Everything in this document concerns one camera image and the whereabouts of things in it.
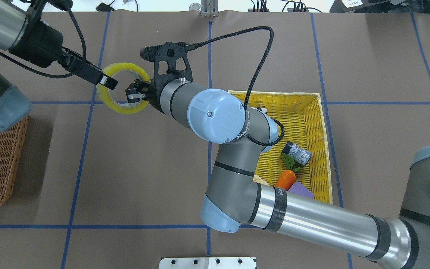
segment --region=yellow basket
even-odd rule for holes
[[[228,92],[244,101],[246,92]],[[332,204],[330,158],[319,93],[251,92],[249,105],[265,106],[268,115],[285,127],[283,140],[260,155],[255,174],[274,186],[286,168],[281,151],[291,141],[312,153],[308,164],[296,173],[297,181],[314,194],[314,199]]]

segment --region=black band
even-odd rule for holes
[[[407,210],[405,208],[401,208],[399,215],[430,226],[430,216]]]
[[[368,216],[370,216],[374,222],[376,222],[377,243],[372,253],[363,258],[375,261],[384,257],[384,255],[386,255],[387,251],[389,250],[389,246],[391,245],[391,229],[389,228],[389,224],[382,218],[378,218],[377,216],[373,215]]]
[[[273,206],[273,214],[271,215],[268,225],[263,229],[268,232],[276,233],[281,227],[286,214],[286,205],[288,196],[282,188],[275,188],[275,205]]]
[[[250,172],[250,171],[246,171],[246,170],[243,170],[243,169],[238,169],[236,167],[233,167],[233,166],[230,166],[230,165],[227,165],[227,164],[223,164],[223,163],[220,163],[220,162],[217,162],[217,161],[215,161],[215,166],[218,166],[220,168],[223,168],[225,170],[232,171],[232,172],[235,172],[235,173],[238,173],[238,174],[249,176],[249,177],[253,177],[255,175],[255,172]]]
[[[255,208],[253,209],[253,212],[251,213],[250,220],[246,224],[251,224],[253,220],[256,217],[256,213],[258,212],[258,207],[260,206],[260,199],[261,199],[261,184],[256,184],[257,192],[256,192],[256,202],[255,202]]]
[[[172,116],[172,118],[174,118],[174,113],[172,113],[172,100],[174,100],[174,96],[177,93],[177,91],[184,85],[190,84],[193,82],[188,82],[188,83],[184,83],[182,85],[180,85],[179,87],[177,87],[177,89],[174,90],[174,93],[172,94],[172,96],[170,97],[170,116]]]
[[[408,261],[401,269],[411,269],[414,267],[419,254],[418,235],[407,220],[401,219],[401,221],[406,225],[406,228],[408,228],[409,236],[411,237],[411,252],[409,253]]]

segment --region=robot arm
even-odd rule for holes
[[[41,21],[41,13],[46,3],[69,12],[81,38],[82,55],[63,47],[63,35]],[[57,61],[70,72],[66,75],[49,75],[17,62],[18,65],[39,75],[50,78],[77,75],[94,85],[101,84],[114,90],[117,81],[85,59],[85,42],[70,12],[72,4],[72,0],[33,0],[27,12],[24,12],[12,5],[9,0],[0,0],[0,49],[7,50],[41,68],[46,68]],[[0,55],[16,62],[3,53]],[[29,111],[31,102],[0,74],[0,132],[11,128]]]
[[[41,68],[57,61],[67,71],[114,90],[117,81],[74,51],[62,47],[63,35],[41,21],[46,3],[70,11],[72,0],[33,0],[27,12],[0,0],[0,49],[7,50]]]
[[[154,62],[154,80],[150,84],[136,81],[127,96],[129,102],[133,101],[131,96],[148,100],[200,138],[220,144],[200,214],[207,226],[234,233],[241,223],[247,223],[340,249],[386,269],[430,268],[430,221],[416,214],[406,214],[403,209],[399,218],[383,219],[253,182],[259,155],[270,147],[254,143],[248,135],[273,142],[278,134],[276,124],[257,109],[244,109],[223,90],[187,80],[192,77],[186,57],[191,49],[193,44],[186,43],[142,49],[142,58]],[[177,69],[178,58],[184,59],[186,69]],[[159,75],[162,61],[169,69]],[[403,208],[423,212],[420,215],[430,219],[430,210],[416,198],[423,197],[423,203],[430,204],[430,195],[425,196],[419,187],[427,184],[430,175],[428,151],[413,164],[416,172],[409,179]]]

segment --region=roll of tape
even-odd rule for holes
[[[115,74],[121,71],[134,72],[137,75],[139,75],[143,81],[150,82],[150,77],[149,75],[147,75],[147,72],[145,72],[145,70],[143,70],[141,67],[132,63],[114,63],[111,65],[108,65],[102,70],[104,74],[110,77],[113,77]],[[145,109],[145,107],[149,103],[147,101],[142,101],[138,104],[131,104],[131,103],[119,104],[114,99],[112,99],[111,95],[109,94],[109,91],[110,91],[109,88],[103,85],[97,84],[97,95],[99,95],[100,100],[110,109],[120,114],[134,114],[134,113],[140,112],[142,109]]]

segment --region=toy carrot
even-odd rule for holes
[[[285,170],[281,174],[278,182],[276,182],[276,186],[278,188],[285,189],[285,191],[289,190],[293,184],[296,182],[296,175],[292,170]]]
[[[296,162],[293,157],[288,154],[282,153],[283,160],[285,161],[286,170],[280,175],[276,187],[289,190],[296,182],[295,172],[300,170],[302,167],[296,167]]]

